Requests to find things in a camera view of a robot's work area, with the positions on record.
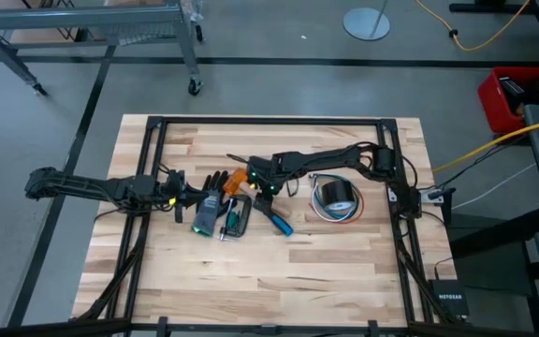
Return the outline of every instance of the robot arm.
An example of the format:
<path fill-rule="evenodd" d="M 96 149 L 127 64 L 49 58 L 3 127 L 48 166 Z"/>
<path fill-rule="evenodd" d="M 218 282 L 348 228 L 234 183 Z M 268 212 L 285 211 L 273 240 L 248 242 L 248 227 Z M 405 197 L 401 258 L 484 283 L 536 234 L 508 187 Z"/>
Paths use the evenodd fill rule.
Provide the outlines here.
<path fill-rule="evenodd" d="M 350 168 L 363 177 L 386 185 L 397 196 L 397 212 L 405 218 L 421 217 L 421 195 L 419 191 L 397 175 L 397 154 L 394 150 L 371 142 L 360 142 L 343 149 L 315 154 L 287 152 L 274 154 L 270 160 L 251 156 L 247 172 L 249 180 L 257 183 L 264 198 L 271 200 L 289 180 L 304 177 L 307 173 L 324 170 Z M 361 162 L 362 157 L 370 160 L 369 165 Z"/>
<path fill-rule="evenodd" d="M 175 169 L 169 171 L 165 183 L 160 183 L 150 175 L 98 180 L 66 175 L 55 168 L 40 168 L 30 174 L 24 191 L 31 199 L 65 195 L 108 201 L 122 211 L 140 215 L 151 209 L 169 211 L 173 206 L 179 223 L 182 207 L 188 208 L 208 195 L 191 187 L 184 181 L 184 171 Z"/>

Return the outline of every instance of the black box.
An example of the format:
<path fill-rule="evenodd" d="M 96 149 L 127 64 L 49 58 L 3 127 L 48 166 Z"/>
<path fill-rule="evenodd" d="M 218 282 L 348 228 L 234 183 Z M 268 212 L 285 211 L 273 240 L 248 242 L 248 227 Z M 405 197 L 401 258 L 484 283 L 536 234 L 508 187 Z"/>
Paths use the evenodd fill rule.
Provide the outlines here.
<path fill-rule="evenodd" d="M 440 303 L 453 315 L 469 315 L 465 288 L 458 280 L 430 280 L 430 284 Z"/>

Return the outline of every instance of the metal cart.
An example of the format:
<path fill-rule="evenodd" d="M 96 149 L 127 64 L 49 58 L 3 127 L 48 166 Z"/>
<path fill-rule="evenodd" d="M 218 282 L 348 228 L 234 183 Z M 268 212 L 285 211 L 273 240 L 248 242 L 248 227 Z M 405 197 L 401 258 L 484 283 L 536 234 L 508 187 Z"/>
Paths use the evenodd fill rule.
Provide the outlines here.
<path fill-rule="evenodd" d="M 188 92 L 197 95 L 202 82 L 193 48 L 201 42 L 201 28 L 182 11 L 179 0 L 161 5 L 75 7 L 72 0 L 22 0 L 26 8 L 0 10 L 0 61 L 36 93 L 47 95 L 18 56 L 23 48 L 126 46 L 138 43 L 178 42 L 189 74 Z M 14 40 L 17 32 L 53 31 L 57 41 Z"/>

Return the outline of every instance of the yellow cable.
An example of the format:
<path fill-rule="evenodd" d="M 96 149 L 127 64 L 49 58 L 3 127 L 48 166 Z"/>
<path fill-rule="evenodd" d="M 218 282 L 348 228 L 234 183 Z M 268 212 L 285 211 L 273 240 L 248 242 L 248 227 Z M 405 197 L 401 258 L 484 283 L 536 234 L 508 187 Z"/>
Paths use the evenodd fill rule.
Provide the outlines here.
<path fill-rule="evenodd" d="M 427 8 L 424 4 L 421 3 L 421 1 L 416 0 L 416 2 L 421 7 L 423 7 L 429 14 L 431 14 L 434 18 L 436 18 L 440 22 L 442 22 L 446 26 L 446 28 L 448 28 L 448 31 L 453 30 L 453 27 L 451 27 L 450 24 L 448 24 L 448 22 L 446 22 L 445 19 L 443 19 L 438 14 L 431 11 L 431 9 Z M 502 34 L 506 30 L 506 28 L 508 28 L 511 25 L 511 23 L 513 23 L 515 21 L 516 18 L 519 17 L 521 12 L 523 12 L 523 10 L 528 6 L 529 3 L 530 3 L 530 0 L 526 0 L 525 3 L 523 4 L 523 6 L 521 6 L 521 8 L 517 11 L 517 13 L 513 16 L 513 18 L 511 18 L 511 20 L 509 20 L 509 22 L 504 27 L 501 28 L 501 30 L 499 30 L 496 34 L 494 34 L 491 38 L 489 38 L 486 42 L 482 43 L 481 45 L 471 47 L 471 48 L 463 47 L 463 45 L 460 44 L 459 38 L 457 37 L 457 35 L 453 35 L 453 39 L 455 40 L 455 43 L 457 43 L 457 46 L 459 46 L 459 48 L 461 48 L 463 51 L 478 51 L 478 50 L 486 47 L 488 44 L 490 44 L 492 41 L 494 41 L 500 34 Z"/>
<path fill-rule="evenodd" d="M 439 168 L 435 169 L 434 172 L 438 172 L 438 171 L 441 171 L 441 170 L 443 170 L 443 169 L 448 169 L 448 168 L 450 168 L 451 166 L 453 166 L 453 165 L 455 165 L 455 164 L 457 164 L 457 163 L 460 163 L 461 161 L 463 161 L 463 160 L 465 160 L 465 159 L 468 159 L 468 158 L 470 158 L 470 157 L 472 157 L 472 156 L 474 156 L 474 155 L 476 155 L 476 154 L 481 153 L 482 151 L 486 150 L 488 147 L 491 147 L 491 146 L 494 146 L 494 145 L 500 143 L 501 141 L 505 141 L 505 140 L 507 140 L 507 139 L 510 139 L 510 138 L 516 136 L 516 135 L 520 135 L 520 134 L 523 134 L 523 133 L 526 133 L 526 132 L 535 130 L 535 129 L 537 129 L 537 128 L 539 128 L 539 124 L 527 126 L 527 127 L 522 128 L 522 129 L 519 129 L 519 130 L 517 130 L 517 131 L 513 131 L 513 132 L 511 132 L 511 133 L 509 133 L 509 134 L 506 134 L 506 135 L 504 135 L 504 136 L 502 136 L 502 137 L 500 137 L 500 138 L 498 138 L 498 139 L 495 139 L 495 140 L 489 142 L 488 144 L 485 144 L 485 145 L 482 145 L 482 146 L 478 147 L 477 149 L 475 149 L 475 150 L 469 152 L 468 154 L 465 154 L 465 155 L 462 156 L 462 157 L 459 157 L 459 158 L 457 158 L 457 159 L 451 161 L 451 162 L 448 163 L 448 164 L 445 164 L 445 165 L 440 166 Z"/>

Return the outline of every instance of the white cable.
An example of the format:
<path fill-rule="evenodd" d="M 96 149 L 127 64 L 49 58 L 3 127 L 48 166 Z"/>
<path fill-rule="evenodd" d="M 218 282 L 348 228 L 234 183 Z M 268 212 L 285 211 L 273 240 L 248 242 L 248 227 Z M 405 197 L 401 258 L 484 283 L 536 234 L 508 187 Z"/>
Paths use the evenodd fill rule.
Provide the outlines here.
<path fill-rule="evenodd" d="M 522 169 L 521 171 L 519 171 L 519 172 L 513 174 L 512 176 L 506 178 L 505 180 L 501 181 L 501 182 L 498 183 L 496 186 L 490 188 L 486 193 L 482 194 L 481 196 L 479 196 L 479 197 L 477 197 L 477 198 L 473 198 L 473 199 L 471 199 L 471 200 L 469 200 L 469 201 L 465 201 L 465 202 L 463 202 L 462 204 L 459 204 L 459 205 L 453 207 L 452 210 L 455 210 L 455 209 L 457 209 L 457 208 L 459 208 L 459 207 L 463 207 L 463 206 L 469 205 L 469 204 L 472 203 L 472 202 L 476 202 L 477 200 L 479 200 L 479 199 L 481 199 L 481 198 L 487 196 L 488 194 L 492 193 L 495 189 L 501 187 L 502 185 L 504 185 L 504 184 L 507 183 L 508 181 L 513 180 L 513 179 L 514 179 L 515 177 L 517 177 L 519 174 L 525 172 L 525 171 L 528 170 L 528 169 L 533 168 L 534 166 L 535 166 L 535 163 L 529 165 L 528 167 Z"/>
<path fill-rule="evenodd" d="M 351 208 L 343 218 L 336 219 L 336 220 L 328 219 L 319 213 L 319 211 L 317 210 L 317 207 L 315 207 L 315 192 L 317 191 L 317 186 L 319 186 L 319 183 L 315 183 L 315 186 L 313 187 L 313 191 L 311 192 L 311 206 L 313 207 L 315 214 L 317 214 L 317 216 L 329 222 L 341 222 L 341 221 L 346 220 L 349 217 L 349 215 L 351 215 L 351 212 L 353 211 L 354 208 Z"/>

